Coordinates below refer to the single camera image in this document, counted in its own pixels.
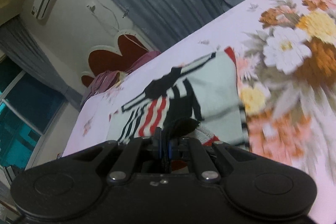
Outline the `striped red black white sweater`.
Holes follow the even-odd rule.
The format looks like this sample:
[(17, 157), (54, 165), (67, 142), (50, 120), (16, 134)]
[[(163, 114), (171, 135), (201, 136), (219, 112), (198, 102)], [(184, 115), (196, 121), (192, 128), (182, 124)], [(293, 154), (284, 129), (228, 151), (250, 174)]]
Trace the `striped red black white sweater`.
[(236, 58), (230, 47), (173, 67), (112, 114), (107, 139), (126, 144), (154, 135), (158, 127), (166, 130), (177, 121), (192, 119), (196, 128), (183, 130), (184, 136), (204, 145), (220, 140), (247, 149), (247, 121), (237, 83)]

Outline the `pink pillow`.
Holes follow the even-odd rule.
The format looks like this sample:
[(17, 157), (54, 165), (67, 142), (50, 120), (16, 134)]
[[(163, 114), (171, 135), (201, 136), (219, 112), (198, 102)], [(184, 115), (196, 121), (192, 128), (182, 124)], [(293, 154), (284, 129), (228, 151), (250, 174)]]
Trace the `pink pillow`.
[(155, 57), (159, 56), (160, 51), (150, 51), (145, 53), (139, 59), (137, 59), (130, 67), (128, 67), (125, 71), (104, 71), (98, 74), (88, 85), (86, 88), (83, 98), (82, 104), (96, 94), (103, 93), (114, 86), (116, 83), (121, 81), (122, 74), (126, 76), (136, 71), (138, 68), (142, 67)]

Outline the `red white headboard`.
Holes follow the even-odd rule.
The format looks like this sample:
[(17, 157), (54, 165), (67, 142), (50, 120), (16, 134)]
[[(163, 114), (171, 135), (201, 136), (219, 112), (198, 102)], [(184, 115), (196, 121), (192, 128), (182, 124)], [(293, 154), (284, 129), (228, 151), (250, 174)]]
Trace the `red white headboard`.
[(105, 71), (126, 71), (144, 54), (153, 51), (145, 39), (134, 30), (119, 31), (111, 45), (98, 45), (88, 51), (88, 70), (83, 71), (80, 80), (88, 87), (93, 79)]

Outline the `pink floral bed sheet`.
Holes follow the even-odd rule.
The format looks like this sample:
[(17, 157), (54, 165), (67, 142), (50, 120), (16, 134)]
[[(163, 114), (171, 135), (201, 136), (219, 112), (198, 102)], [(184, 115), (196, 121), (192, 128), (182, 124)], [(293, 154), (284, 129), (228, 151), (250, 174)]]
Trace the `pink floral bed sheet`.
[(310, 216), (335, 223), (335, 0), (246, 0), (85, 104), (64, 155), (108, 139), (116, 111), (173, 67), (212, 52), (235, 55), (250, 150), (311, 175)]

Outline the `window with white frame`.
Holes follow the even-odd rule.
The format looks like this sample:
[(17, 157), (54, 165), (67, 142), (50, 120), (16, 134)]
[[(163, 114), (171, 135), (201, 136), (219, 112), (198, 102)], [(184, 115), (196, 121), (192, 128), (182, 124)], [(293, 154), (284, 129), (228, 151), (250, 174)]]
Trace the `window with white frame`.
[(65, 98), (1, 57), (1, 167), (25, 169)]

